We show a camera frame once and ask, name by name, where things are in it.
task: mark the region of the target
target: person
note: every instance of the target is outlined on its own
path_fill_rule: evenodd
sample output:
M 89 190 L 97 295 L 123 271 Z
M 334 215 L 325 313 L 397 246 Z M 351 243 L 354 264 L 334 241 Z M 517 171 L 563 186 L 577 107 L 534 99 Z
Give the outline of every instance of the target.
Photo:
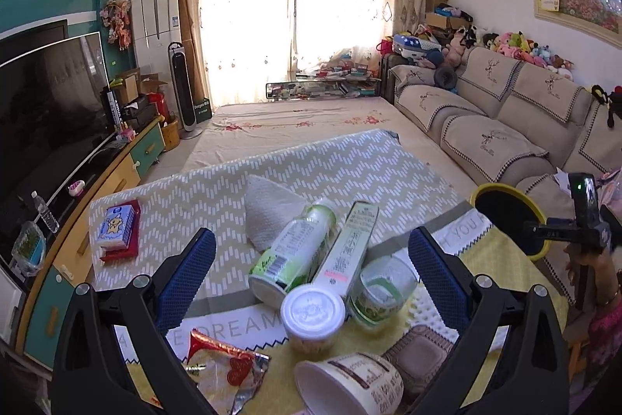
M 596 312 L 588 331 L 590 344 L 584 388 L 570 397 L 570 414 L 573 414 L 588 400 L 618 356 L 622 345 L 622 295 L 609 249 L 601 254 L 581 254 L 580 248 L 570 245 L 565 251 L 570 256 L 566 267 L 570 283 L 576 282 L 576 275 L 570 270 L 573 263 L 592 267 L 596 282 Z

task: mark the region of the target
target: gray sofa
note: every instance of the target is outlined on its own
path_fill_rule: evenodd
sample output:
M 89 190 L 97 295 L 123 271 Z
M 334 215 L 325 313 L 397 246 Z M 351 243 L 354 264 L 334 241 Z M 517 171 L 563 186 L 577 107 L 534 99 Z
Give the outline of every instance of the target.
M 546 216 L 574 217 L 570 197 L 552 175 L 600 176 L 622 164 L 622 122 L 607 126 L 607 109 L 561 75 L 488 49 L 466 51 L 457 94 L 433 87 L 433 71 L 391 69 L 394 105 L 478 185 L 506 183 L 531 196 Z M 554 244 L 538 268 L 573 302 L 564 245 Z

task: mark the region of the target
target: screw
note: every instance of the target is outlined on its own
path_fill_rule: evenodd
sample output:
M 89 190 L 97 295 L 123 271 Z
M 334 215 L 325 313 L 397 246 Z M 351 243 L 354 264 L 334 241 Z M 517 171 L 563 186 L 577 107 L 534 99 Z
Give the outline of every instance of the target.
M 483 287 L 484 289 L 489 289 L 490 287 L 493 286 L 493 281 L 491 280 L 489 276 L 486 276 L 485 274 L 480 274 L 475 279 L 475 281 L 480 287 Z
M 137 289 L 142 289 L 143 287 L 146 287 L 148 283 L 149 277 L 144 274 L 138 275 L 132 280 L 132 285 L 135 286 Z
M 88 284 L 80 284 L 76 287 L 76 294 L 78 294 L 79 296 L 84 296 L 88 291 L 89 291 L 90 287 Z
M 536 285 L 534 287 L 534 292 L 540 297 L 546 297 L 549 293 L 549 291 L 546 290 L 546 287 L 543 287 L 542 285 Z

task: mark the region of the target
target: teal drawer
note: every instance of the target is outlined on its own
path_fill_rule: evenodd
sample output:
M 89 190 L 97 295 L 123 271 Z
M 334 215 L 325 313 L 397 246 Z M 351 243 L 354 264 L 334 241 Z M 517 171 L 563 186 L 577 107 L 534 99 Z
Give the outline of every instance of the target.
M 147 170 L 156 161 L 156 158 L 164 151 L 164 138 L 160 124 L 156 124 L 145 137 L 142 138 L 134 148 L 130 150 L 130 155 L 134 163 L 139 162 L 136 171 L 141 179 L 147 173 Z
M 24 348 L 28 355 L 50 369 L 54 366 L 58 335 L 72 294 L 73 286 L 52 266 L 35 302 Z

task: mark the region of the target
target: blue gripper pad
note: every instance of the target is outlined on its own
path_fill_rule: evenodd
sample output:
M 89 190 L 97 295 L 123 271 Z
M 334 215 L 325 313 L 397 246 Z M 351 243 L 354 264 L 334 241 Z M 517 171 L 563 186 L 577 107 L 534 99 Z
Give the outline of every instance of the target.
M 462 334 L 470 322 L 468 296 L 445 260 L 419 229 L 411 232 L 408 256 L 445 325 Z
M 160 293 L 155 326 L 162 335 L 178 327 L 216 258 L 216 237 L 205 229 L 189 244 L 190 251 L 179 263 Z

